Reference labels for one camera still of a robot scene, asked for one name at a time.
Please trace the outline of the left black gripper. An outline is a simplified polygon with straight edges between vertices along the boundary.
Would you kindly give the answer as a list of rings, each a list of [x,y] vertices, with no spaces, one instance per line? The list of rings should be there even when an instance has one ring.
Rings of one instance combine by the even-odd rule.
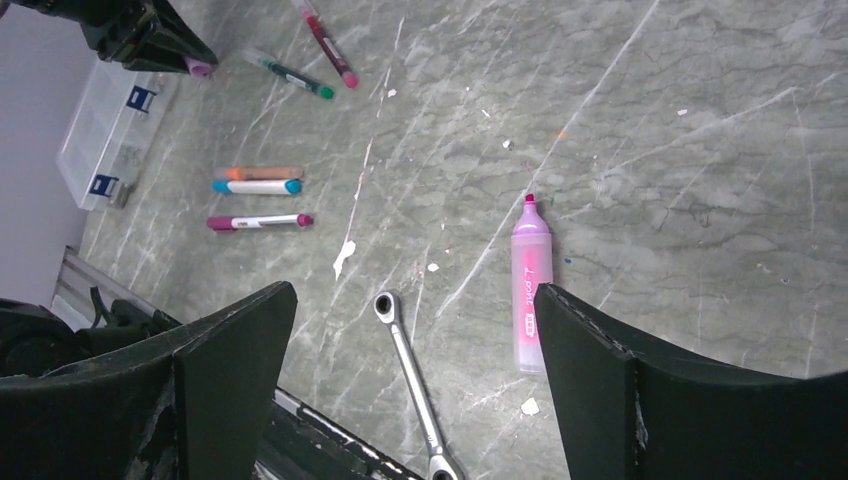
[[[215,68],[219,64],[168,1],[10,0],[9,4],[78,23],[100,60],[129,71],[188,73],[185,56]]]

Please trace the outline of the pink highlighter body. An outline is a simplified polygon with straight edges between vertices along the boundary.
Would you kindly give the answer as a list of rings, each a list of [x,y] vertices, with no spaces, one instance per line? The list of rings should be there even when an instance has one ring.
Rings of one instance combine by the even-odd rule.
[[[534,301],[538,287],[553,281],[553,246],[533,194],[525,195],[522,213],[513,228],[510,259],[514,361],[521,372],[543,373]]]

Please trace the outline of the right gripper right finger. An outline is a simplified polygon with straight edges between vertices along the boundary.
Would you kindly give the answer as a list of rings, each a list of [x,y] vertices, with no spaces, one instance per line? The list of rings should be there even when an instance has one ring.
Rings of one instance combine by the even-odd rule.
[[[847,376],[713,360],[553,285],[535,296],[574,479],[843,479]]]

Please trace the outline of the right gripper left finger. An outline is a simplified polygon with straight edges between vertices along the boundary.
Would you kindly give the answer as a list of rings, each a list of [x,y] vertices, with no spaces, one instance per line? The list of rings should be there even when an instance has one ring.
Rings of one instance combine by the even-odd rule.
[[[47,309],[1,303],[5,479],[248,479],[297,310],[275,282],[94,354]]]

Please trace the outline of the pink highlighter cap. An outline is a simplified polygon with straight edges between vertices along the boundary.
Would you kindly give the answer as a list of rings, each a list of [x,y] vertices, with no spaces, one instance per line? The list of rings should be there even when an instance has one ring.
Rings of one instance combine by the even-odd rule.
[[[207,78],[215,70],[214,64],[210,64],[196,58],[185,56],[183,60],[188,74],[195,78]]]

